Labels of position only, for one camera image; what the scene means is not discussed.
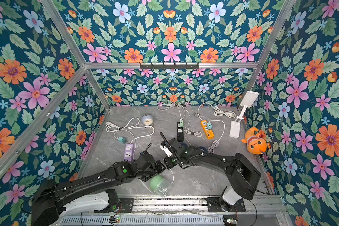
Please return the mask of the green meat grinder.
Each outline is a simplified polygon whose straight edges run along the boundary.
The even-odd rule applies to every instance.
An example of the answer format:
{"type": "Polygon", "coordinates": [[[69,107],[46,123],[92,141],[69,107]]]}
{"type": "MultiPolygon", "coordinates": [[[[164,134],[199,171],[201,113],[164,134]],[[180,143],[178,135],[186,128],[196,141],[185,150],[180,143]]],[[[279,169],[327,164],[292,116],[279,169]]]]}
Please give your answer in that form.
{"type": "Polygon", "coordinates": [[[149,189],[162,198],[165,198],[172,188],[172,183],[161,175],[156,175],[149,181],[149,189]]]}

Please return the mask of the green charger adapter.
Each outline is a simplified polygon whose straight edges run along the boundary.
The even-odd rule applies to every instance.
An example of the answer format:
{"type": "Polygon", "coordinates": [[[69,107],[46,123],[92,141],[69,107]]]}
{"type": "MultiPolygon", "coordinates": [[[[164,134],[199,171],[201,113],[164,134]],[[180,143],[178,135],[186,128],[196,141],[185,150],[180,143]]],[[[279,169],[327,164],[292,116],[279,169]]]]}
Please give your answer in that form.
{"type": "Polygon", "coordinates": [[[127,142],[127,139],[124,138],[124,137],[119,137],[118,140],[123,144],[126,144],[126,142],[127,142]]]}
{"type": "Polygon", "coordinates": [[[180,121],[179,121],[179,126],[180,126],[180,127],[184,127],[184,122],[183,122],[182,119],[180,119],[180,121]]]}

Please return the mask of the teal charger adapter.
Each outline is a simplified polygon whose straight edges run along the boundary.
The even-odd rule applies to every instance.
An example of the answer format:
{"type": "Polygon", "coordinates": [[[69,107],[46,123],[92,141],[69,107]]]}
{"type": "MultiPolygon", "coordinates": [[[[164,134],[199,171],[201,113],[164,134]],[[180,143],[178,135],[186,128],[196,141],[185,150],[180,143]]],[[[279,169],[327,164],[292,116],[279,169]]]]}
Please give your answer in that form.
{"type": "Polygon", "coordinates": [[[210,121],[207,122],[206,128],[207,128],[208,130],[211,130],[211,129],[212,129],[212,123],[211,123],[210,121]]]}

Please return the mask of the blue meat grinder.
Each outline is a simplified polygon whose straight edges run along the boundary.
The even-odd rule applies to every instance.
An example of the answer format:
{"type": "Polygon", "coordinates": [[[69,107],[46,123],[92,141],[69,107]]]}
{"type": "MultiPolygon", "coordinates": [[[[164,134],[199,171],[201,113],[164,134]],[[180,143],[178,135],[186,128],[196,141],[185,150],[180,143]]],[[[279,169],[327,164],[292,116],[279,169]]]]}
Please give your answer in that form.
{"type": "Polygon", "coordinates": [[[205,147],[198,147],[199,149],[201,149],[201,150],[203,150],[203,151],[205,151],[205,152],[208,152],[207,151],[207,148],[205,148],[205,147]]]}
{"type": "Polygon", "coordinates": [[[188,145],[185,142],[180,142],[180,144],[184,147],[184,148],[188,148],[188,145]]]}

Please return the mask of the blue meat grinder front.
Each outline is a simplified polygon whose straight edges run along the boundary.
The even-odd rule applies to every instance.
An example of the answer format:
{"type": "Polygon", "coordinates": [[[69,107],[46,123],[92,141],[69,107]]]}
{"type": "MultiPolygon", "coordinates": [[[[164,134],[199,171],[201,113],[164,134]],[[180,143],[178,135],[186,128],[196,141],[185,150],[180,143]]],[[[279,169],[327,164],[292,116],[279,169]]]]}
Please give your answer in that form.
{"type": "Polygon", "coordinates": [[[205,147],[198,147],[199,149],[201,149],[201,150],[203,150],[203,151],[205,151],[205,152],[208,152],[207,151],[207,148],[205,148],[205,147]]]}

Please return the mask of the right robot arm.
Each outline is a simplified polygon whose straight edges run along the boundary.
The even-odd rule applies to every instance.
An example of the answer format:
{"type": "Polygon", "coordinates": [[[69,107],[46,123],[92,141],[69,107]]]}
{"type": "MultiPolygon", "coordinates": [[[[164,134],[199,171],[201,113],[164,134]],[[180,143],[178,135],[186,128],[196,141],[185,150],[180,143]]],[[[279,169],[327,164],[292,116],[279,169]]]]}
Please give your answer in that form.
{"type": "Polygon", "coordinates": [[[241,153],[223,156],[204,151],[199,147],[184,146],[175,138],[167,140],[162,132],[161,149],[167,169],[178,165],[182,169],[205,167],[226,175],[230,186],[226,187],[219,198],[220,205],[234,206],[241,199],[253,200],[258,192],[260,171],[241,153]]]}

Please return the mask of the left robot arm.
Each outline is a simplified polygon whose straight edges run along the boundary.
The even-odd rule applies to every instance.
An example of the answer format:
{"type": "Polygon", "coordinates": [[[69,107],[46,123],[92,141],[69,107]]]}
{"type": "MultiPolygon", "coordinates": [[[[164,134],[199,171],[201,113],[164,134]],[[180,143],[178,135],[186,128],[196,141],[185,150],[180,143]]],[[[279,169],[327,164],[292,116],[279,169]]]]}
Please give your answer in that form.
{"type": "Polygon", "coordinates": [[[132,162],[116,162],[103,172],[74,181],[41,184],[32,199],[32,225],[55,226],[63,218],[86,211],[115,212],[120,201],[114,187],[143,182],[162,173],[165,166],[148,152],[132,162]]]}

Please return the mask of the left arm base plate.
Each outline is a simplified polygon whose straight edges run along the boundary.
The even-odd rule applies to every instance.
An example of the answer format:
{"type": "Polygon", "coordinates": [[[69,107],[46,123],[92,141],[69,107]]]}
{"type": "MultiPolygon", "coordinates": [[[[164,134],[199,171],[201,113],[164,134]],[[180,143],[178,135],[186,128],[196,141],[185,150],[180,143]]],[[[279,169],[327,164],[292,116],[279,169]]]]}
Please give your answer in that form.
{"type": "Polygon", "coordinates": [[[134,206],[134,198],[110,199],[108,213],[131,213],[134,206]]]}

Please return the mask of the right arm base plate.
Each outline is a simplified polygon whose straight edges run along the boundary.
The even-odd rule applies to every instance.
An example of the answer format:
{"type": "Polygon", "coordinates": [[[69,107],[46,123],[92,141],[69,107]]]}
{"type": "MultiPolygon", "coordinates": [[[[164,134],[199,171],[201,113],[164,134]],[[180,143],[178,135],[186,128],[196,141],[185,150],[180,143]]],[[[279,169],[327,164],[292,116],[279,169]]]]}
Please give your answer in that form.
{"type": "Polygon", "coordinates": [[[221,201],[220,197],[207,197],[208,212],[246,212],[244,200],[238,200],[234,205],[230,205],[225,201],[221,201]]]}

